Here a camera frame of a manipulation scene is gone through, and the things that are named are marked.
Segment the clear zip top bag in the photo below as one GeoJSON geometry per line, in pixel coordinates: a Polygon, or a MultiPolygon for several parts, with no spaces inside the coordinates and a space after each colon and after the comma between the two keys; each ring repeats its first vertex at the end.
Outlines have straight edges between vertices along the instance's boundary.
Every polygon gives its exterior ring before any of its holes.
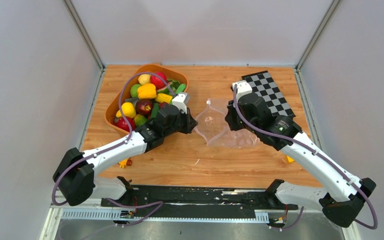
{"type": "Polygon", "coordinates": [[[259,139],[246,129],[232,131],[225,116],[228,113],[227,99],[209,98],[206,108],[199,113],[195,120],[194,130],[206,141],[208,147],[248,148],[254,147],[259,139]]]}

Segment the dark green cucumber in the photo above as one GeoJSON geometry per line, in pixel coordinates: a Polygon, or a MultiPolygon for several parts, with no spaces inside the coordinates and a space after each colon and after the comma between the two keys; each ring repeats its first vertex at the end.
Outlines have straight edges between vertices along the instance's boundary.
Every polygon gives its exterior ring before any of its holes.
{"type": "Polygon", "coordinates": [[[153,119],[157,116],[158,112],[160,110],[160,104],[159,103],[155,103],[152,107],[152,110],[151,110],[151,113],[149,115],[149,119],[153,119]]]}

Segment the light green pepper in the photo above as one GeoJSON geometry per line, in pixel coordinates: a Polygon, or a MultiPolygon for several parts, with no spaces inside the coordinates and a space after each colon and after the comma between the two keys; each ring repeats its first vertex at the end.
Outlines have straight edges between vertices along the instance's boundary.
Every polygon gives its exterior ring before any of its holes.
{"type": "Polygon", "coordinates": [[[187,85],[186,85],[185,83],[180,84],[180,85],[178,86],[178,88],[176,88],[176,90],[174,91],[174,95],[176,96],[176,95],[178,95],[178,94],[184,92],[185,89],[186,89],[186,87],[187,87],[187,85]]]}

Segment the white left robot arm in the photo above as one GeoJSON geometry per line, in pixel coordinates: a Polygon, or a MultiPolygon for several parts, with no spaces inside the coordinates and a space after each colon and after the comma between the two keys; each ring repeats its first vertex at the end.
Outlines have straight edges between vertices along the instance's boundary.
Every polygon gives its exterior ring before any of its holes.
{"type": "Polygon", "coordinates": [[[70,148],[52,177],[55,183],[52,191],[53,204],[60,205],[56,200],[56,190],[59,190],[65,197],[63,205],[80,205],[100,188],[98,182],[101,172],[124,159],[142,155],[161,146],[170,135],[190,134],[197,125],[198,122],[189,109],[182,111],[169,104],[160,109],[156,117],[116,141],[84,152],[76,147],[70,148]]]}

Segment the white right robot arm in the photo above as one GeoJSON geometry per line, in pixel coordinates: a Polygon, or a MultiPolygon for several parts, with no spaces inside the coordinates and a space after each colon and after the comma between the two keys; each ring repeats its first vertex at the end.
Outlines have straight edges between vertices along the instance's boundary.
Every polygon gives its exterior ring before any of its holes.
{"type": "Polygon", "coordinates": [[[292,157],[321,184],[321,188],[295,185],[275,179],[267,189],[266,204],[272,209],[298,205],[321,211],[334,224],[347,228],[356,222],[375,230],[379,220],[369,197],[376,188],[359,178],[318,148],[291,117],[273,116],[262,97],[253,92],[233,93],[227,105],[230,130],[248,130],[263,144],[292,157]]]}

